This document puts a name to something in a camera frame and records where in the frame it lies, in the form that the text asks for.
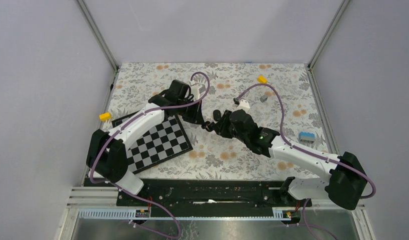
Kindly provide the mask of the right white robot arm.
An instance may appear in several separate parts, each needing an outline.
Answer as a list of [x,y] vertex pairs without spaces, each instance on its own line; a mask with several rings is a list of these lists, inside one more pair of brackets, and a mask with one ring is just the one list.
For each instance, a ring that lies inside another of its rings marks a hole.
[[327,154],[282,137],[279,131],[258,126],[244,110],[223,114],[215,110],[216,122],[203,128],[217,135],[237,139],[257,155],[293,163],[316,175],[315,178],[288,177],[281,186],[279,199],[292,206],[298,200],[330,200],[337,206],[354,210],[369,182],[357,157]]

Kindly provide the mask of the black earbud charging case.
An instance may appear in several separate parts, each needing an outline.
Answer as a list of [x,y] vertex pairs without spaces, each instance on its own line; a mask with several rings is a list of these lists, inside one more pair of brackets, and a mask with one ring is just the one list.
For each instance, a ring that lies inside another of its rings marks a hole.
[[204,124],[201,125],[201,128],[206,130],[207,132],[212,132],[212,123],[210,121],[206,121]]

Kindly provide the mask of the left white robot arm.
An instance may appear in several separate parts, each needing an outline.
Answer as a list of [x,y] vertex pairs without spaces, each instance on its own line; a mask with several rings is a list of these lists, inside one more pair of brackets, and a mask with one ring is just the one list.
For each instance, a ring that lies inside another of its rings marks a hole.
[[108,130],[96,130],[91,137],[86,165],[106,181],[128,192],[133,204],[143,205],[148,193],[144,183],[130,169],[127,154],[130,147],[151,128],[174,115],[184,121],[204,124],[201,104],[208,90],[200,92],[201,85],[173,80],[168,89],[152,96],[147,104],[124,123]]

